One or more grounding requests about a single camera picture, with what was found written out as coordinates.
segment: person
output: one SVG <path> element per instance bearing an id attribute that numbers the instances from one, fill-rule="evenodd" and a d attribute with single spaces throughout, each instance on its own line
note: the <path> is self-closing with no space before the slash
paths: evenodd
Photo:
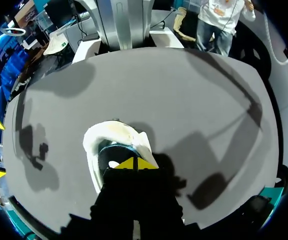
<path id="1" fill-rule="evenodd" d="M 37 26 L 37 24 L 35 24 L 32 20 L 28 21 L 26 26 L 27 26 L 27 32 L 30 35 L 34 36 L 41 46 L 44 46 L 49 42 L 44 32 L 42 32 L 39 26 Z"/>
<path id="2" fill-rule="evenodd" d="M 214 34 L 212 52 L 228 56 L 241 13 L 247 20 L 255 20 L 251 0 L 207 0 L 202 4 L 197 22 L 197 49 L 208 51 L 210 39 Z"/>

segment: white cable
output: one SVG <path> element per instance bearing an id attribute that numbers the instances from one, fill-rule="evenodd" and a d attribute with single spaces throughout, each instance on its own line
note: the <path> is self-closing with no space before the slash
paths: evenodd
<path id="1" fill-rule="evenodd" d="M 273 45 L 272 45 L 272 41 L 271 41 L 271 36 L 270 36 L 270 29 L 269 29 L 269 20 L 268 17 L 266 16 L 266 13 L 264 12 L 264 22 L 265 22 L 265 29 L 266 29 L 266 35 L 267 35 L 267 39 L 268 39 L 268 44 L 269 44 L 269 49 L 271 54 L 273 55 L 275 61 L 279 64 L 279 65 L 286 65 L 288 64 L 288 59 L 286 61 L 279 61 L 277 59 L 277 57 L 275 56 L 274 50 L 273 50 Z"/>
<path id="2" fill-rule="evenodd" d="M 20 37 L 26 34 L 26 30 L 22 28 L 16 27 L 9 27 L 9 28 L 0 28 L 0 31 L 5 35 L 12 36 L 12 37 Z M 9 31 L 20 31 L 21 33 L 12 33 Z"/>

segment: computer monitor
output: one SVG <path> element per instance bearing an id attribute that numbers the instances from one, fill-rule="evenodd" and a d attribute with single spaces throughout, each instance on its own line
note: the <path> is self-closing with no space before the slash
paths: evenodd
<path id="1" fill-rule="evenodd" d="M 73 1 L 73 2 L 74 2 L 75 8 L 76 8 L 76 11 L 78 14 L 82 14 L 82 13 L 87 12 L 85 7 L 83 7 L 80 2 L 78 2 L 78 1 Z"/>
<path id="2" fill-rule="evenodd" d="M 174 4 L 174 0 L 155 0 L 153 9 L 154 10 L 171 10 L 171 7 Z"/>
<path id="3" fill-rule="evenodd" d="M 44 9 L 58 29 L 74 17 L 68 0 L 50 0 Z"/>
<path id="4" fill-rule="evenodd" d="M 35 37 L 32 35 L 29 35 L 27 38 L 25 38 L 25 42 L 30 45 L 31 43 L 33 43 L 35 41 Z"/>

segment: white wall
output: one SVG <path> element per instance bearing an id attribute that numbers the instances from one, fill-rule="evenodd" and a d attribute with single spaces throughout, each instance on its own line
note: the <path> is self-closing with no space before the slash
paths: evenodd
<path id="1" fill-rule="evenodd" d="M 264 24 L 264 16 L 258 11 L 255 11 L 255 15 L 256 20 L 254 22 L 247 21 L 243 17 L 241 17 L 240 20 L 261 39 L 261 41 L 269 50 L 269 42 Z M 286 48 L 286 45 L 271 22 L 269 22 L 269 32 L 272 46 L 277 59 L 282 62 L 285 61 L 287 59 L 284 54 L 284 49 Z M 284 148 L 283 164 L 288 167 L 288 64 L 284 66 L 279 65 L 274 60 L 272 53 L 270 52 L 269 54 L 271 57 L 272 66 L 271 74 L 268 80 L 274 92 L 280 112 Z"/>

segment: round table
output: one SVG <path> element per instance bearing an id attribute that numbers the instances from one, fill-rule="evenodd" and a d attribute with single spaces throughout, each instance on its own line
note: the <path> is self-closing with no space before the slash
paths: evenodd
<path id="1" fill-rule="evenodd" d="M 90 218 L 97 194 L 83 137 L 116 118 L 147 133 L 186 224 L 205 228 L 275 184 L 277 124 L 257 71 L 217 54 L 152 47 L 75 63 L 9 103 L 10 193 L 57 232 L 69 214 Z"/>

